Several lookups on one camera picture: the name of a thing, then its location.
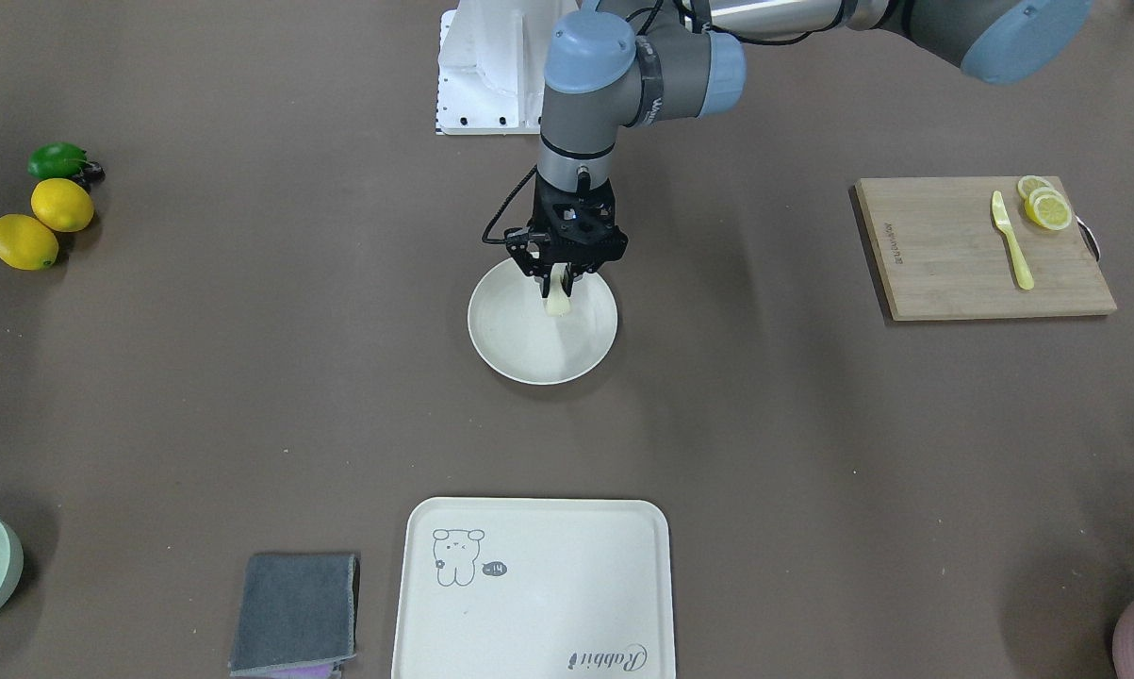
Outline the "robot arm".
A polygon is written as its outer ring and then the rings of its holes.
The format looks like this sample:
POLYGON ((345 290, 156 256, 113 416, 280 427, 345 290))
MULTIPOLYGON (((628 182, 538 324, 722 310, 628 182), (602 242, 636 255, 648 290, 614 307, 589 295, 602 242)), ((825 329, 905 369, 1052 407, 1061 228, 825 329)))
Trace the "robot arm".
POLYGON ((885 29, 985 83, 1024 80, 1084 26, 1088 1, 584 1, 555 22, 531 219, 499 243, 544 298, 623 258, 617 133, 731 110, 745 46, 885 29))

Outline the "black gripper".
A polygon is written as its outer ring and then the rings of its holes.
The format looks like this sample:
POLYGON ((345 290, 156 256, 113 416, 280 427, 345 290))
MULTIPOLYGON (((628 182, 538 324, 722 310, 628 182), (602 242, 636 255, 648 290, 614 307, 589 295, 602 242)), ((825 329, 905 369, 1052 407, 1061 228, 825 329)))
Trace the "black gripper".
POLYGON ((533 212, 523 228, 506 229, 505 251, 524 275, 539 278, 542 302, 555 290, 555 263, 566 263, 562 289, 581 274, 596 273, 606 262, 623 258, 628 238, 616 224, 613 184, 574 193, 534 180, 533 212))

